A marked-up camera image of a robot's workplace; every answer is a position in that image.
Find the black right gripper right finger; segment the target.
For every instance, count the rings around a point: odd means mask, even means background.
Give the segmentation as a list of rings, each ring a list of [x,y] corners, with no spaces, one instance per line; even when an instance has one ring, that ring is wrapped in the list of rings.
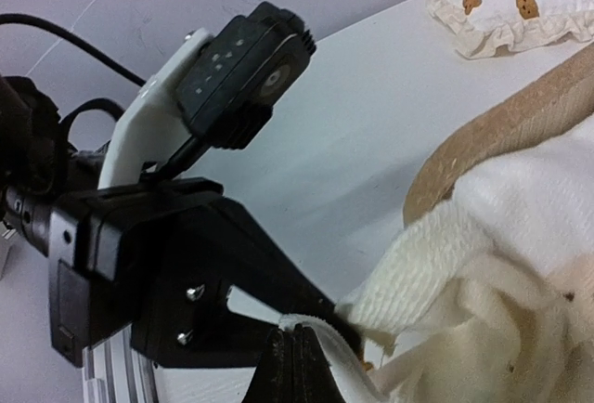
[[[314,330],[303,324],[294,329],[294,401],[344,403]]]

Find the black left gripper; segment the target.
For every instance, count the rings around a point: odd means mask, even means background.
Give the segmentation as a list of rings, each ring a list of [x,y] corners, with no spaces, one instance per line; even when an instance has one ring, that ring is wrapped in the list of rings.
[[[130,325],[133,349],[164,368],[252,367],[274,326],[231,311],[234,288],[322,319],[360,355],[334,302],[219,184],[98,189],[69,126],[30,79],[2,79],[1,213],[49,260],[51,344],[70,364]]]

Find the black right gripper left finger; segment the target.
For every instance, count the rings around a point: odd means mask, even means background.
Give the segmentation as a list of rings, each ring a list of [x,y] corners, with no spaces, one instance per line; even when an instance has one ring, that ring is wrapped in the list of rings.
[[[243,403],[293,401],[292,353],[292,335],[280,328],[272,330]]]

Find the large bear print cushion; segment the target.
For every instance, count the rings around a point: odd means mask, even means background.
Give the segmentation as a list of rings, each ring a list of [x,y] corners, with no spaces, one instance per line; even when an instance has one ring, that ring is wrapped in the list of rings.
[[[404,230],[338,314],[385,350],[363,371],[318,318],[303,324],[349,402],[589,402],[593,398],[593,122],[488,159]]]

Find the wooden pet bed frame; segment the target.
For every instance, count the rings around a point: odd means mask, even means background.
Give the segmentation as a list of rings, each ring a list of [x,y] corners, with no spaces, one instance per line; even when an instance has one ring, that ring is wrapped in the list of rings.
[[[532,148],[593,114],[593,46],[588,45],[451,134],[425,161],[403,205],[407,227],[451,197],[457,179],[498,155]]]

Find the small bear print pillow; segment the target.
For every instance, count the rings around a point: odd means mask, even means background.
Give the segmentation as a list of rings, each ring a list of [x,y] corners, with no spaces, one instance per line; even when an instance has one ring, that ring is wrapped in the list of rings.
[[[593,0],[428,0],[426,8],[455,35],[465,59],[524,52],[566,36],[593,39]]]

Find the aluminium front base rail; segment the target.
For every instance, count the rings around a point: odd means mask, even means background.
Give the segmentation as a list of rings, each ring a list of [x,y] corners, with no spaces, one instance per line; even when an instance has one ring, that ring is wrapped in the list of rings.
[[[83,350],[86,403],[158,403],[152,363],[131,347],[131,326]]]

